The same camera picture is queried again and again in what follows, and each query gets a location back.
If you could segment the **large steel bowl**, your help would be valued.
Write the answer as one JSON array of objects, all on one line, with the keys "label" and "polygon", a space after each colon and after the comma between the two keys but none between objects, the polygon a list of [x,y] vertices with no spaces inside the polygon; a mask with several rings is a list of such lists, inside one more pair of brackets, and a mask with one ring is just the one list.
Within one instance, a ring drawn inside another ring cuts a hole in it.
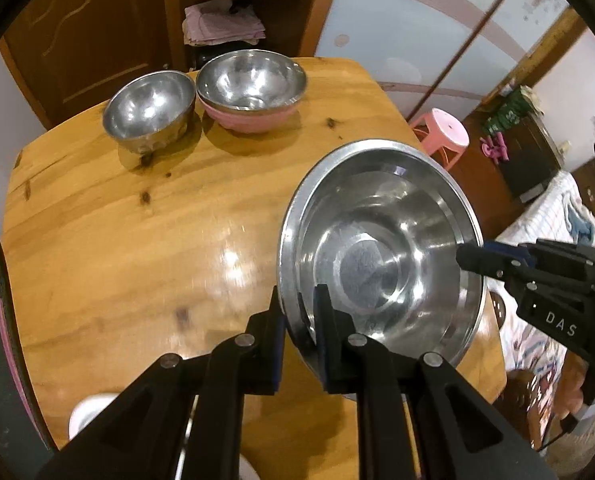
[{"label": "large steel bowl", "polygon": [[394,353],[439,353],[458,365],[485,304],[480,275],[457,248],[480,245],[474,210],[453,177],[412,146],[366,139],[337,148],[306,174],[286,210],[276,284],[303,361],[320,372],[314,292]]}]

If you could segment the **bed with patterned sheet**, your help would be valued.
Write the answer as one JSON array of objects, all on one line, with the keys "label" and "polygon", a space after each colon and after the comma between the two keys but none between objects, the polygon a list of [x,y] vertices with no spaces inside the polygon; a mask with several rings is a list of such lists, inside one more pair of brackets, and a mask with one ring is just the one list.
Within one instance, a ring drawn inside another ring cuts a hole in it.
[{"label": "bed with patterned sheet", "polygon": [[[513,246],[554,240],[595,248],[595,217],[583,205],[573,174],[560,171],[544,193],[497,240]],[[535,399],[531,402],[527,423],[529,438],[537,443],[544,439],[552,419],[555,389],[567,352],[552,335],[566,332],[571,323],[552,304],[530,307],[525,310],[529,317],[521,318],[517,312],[519,304],[503,283],[490,278],[487,284],[489,291],[499,295],[507,308],[500,329],[507,370],[529,370],[536,378]]]}]

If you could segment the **white rimmed plate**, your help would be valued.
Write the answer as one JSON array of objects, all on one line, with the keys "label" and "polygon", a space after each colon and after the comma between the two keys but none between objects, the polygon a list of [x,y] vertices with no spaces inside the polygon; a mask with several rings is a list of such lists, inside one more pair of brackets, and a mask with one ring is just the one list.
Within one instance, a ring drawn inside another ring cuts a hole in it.
[{"label": "white rimmed plate", "polygon": [[[73,440],[86,428],[96,416],[99,416],[116,398],[117,393],[98,393],[80,401],[70,414],[68,438]],[[239,479],[259,480],[259,474],[243,456],[239,457]]]}]

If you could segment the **dark wooden nightstand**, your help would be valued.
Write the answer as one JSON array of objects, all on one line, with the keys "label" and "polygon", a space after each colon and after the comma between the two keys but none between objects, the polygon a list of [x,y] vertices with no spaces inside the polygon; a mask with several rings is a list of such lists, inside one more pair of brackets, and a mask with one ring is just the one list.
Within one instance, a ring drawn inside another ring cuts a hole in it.
[{"label": "dark wooden nightstand", "polygon": [[500,169],[512,196],[527,204],[564,169],[531,87],[511,91],[483,123],[482,152]]}]

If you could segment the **pink-framed green chalkboard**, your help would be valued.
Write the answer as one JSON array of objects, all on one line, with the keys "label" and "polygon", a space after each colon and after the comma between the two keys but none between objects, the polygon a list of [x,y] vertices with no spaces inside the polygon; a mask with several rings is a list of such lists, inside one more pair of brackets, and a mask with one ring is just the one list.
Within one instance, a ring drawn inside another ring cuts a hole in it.
[{"label": "pink-framed green chalkboard", "polygon": [[32,479],[51,458],[35,423],[15,369],[0,299],[0,457],[14,477]]}]

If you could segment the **pink plastic stool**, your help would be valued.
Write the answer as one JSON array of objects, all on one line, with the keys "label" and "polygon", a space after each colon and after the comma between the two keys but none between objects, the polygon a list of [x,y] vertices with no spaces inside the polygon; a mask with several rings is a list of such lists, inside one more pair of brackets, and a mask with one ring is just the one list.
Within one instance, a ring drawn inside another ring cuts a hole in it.
[{"label": "pink plastic stool", "polygon": [[419,136],[423,151],[429,156],[439,154],[447,171],[456,165],[470,145],[462,122],[440,108],[432,108],[415,119],[410,127]]}]

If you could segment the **pink-based steel bowl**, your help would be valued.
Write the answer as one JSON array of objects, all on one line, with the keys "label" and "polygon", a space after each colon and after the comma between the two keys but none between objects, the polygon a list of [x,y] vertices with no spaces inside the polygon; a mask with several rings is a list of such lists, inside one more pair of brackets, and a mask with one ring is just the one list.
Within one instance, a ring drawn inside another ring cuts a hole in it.
[{"label": "pink-based steel bowl", "polygon": [[195,79],[206,114],[225,129],[263,133],[296,113],[307,75],[287,56],[259,49],[233,51],[207,62]]}]

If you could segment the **small steel bowl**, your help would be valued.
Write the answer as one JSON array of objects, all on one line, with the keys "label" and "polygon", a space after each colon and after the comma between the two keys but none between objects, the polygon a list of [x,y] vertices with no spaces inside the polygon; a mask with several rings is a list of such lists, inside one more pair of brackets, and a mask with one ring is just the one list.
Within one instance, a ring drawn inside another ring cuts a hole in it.
[{"label": "small steel bowl", "polygon": [[196,99],[191,77],[178,70],[160,70],[122,87],[106,104],[105,132],[134,154],[153,153],[186,134]]}]

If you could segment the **folded pink cloth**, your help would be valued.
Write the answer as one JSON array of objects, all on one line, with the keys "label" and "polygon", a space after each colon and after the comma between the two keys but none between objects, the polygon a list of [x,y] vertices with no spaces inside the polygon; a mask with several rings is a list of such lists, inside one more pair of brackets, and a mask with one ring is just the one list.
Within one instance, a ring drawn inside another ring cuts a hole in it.
[{"label": "folded pink cloth", "polygon": [[182,34],[187,46],[212,47],[238,41],[257,44],[266,38],[266,29],[250,6],[209,0],[184,9]]}]

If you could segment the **wooden corner shelf unit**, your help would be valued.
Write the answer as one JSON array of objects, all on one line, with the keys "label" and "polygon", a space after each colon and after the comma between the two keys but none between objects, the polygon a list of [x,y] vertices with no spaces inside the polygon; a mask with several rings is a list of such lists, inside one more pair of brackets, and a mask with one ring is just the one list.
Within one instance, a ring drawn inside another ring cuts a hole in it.
[{"label": "wooden corner shelf unit", "polygon": [[[184,9],[209,0],[164,0],[171,68],[196,66],[198,50],[183,43]],[[332,0],[231,0],[238,8],[249,6],[262,21],[266,38],[259,47],[288,56],[313,56]]]}]

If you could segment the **brown wooden door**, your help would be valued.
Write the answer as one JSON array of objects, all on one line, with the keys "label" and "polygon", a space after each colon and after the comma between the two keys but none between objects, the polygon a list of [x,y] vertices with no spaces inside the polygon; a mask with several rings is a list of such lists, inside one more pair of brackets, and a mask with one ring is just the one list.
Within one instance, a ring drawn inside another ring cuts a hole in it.
[{"label": "brown wooden door", "polygon": [[171,66],[164,0],[32,0],[4,33],[0,52],[51,129]]}]

